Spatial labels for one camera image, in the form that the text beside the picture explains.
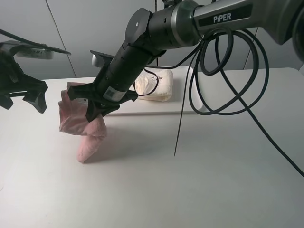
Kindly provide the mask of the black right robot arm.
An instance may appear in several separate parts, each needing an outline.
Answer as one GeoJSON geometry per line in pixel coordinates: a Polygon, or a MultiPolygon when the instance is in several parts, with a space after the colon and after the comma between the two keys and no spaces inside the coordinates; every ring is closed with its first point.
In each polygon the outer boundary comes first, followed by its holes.
{"type": "Polygon", "coordinates": [[[131,17],[125,40],[114,57],[97,53],[102,66],[94,82],[68,88],[71,100],[86,98],[86,118],[107,115],[127,101],[138,98],[130,87],[154,59],[167,50],[194,47],[195,70],[207,76],[222,73],[234,45],[244,39],[253,55],[249,89],[259,69],[261,42],[249,31],[263,28],[277,44],[293,41],[300,59],[304,57],[304,3],[301,0],[219,0],[200,6],[192,0],[165,1],[164,9],[152,13],[144,8],[131,17]]]}

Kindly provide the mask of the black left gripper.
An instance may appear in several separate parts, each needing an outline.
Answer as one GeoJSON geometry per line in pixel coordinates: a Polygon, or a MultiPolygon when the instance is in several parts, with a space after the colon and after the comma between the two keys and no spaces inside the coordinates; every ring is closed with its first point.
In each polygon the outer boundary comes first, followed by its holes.
{"type": "Polygon", "coordinates": [[[15,58],[0,50],[0,106],[9,110],[13,97],[22,96],[23,101],[31,104],[39,113],[47,109],[45,92],[46,82],[26,75],[15,58]]]}

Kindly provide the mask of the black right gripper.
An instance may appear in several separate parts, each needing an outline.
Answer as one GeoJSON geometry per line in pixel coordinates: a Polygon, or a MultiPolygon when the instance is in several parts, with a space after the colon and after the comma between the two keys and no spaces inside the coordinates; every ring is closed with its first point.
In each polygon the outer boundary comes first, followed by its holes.
{"type": "Polygon", "coordinates": [[[138,95],[134,91],[128,90],[120,101],[109,101],[96,92],[93,83],[70,86],[67,93],[70,100],[75,100],[77,98],[85,98],[88,100],[85,115],[88,122],[92,122],[100,114],[106,116],[107,114],[118,110],[121,104],[130,100],[134,102],[138,98],[138,95]]]}

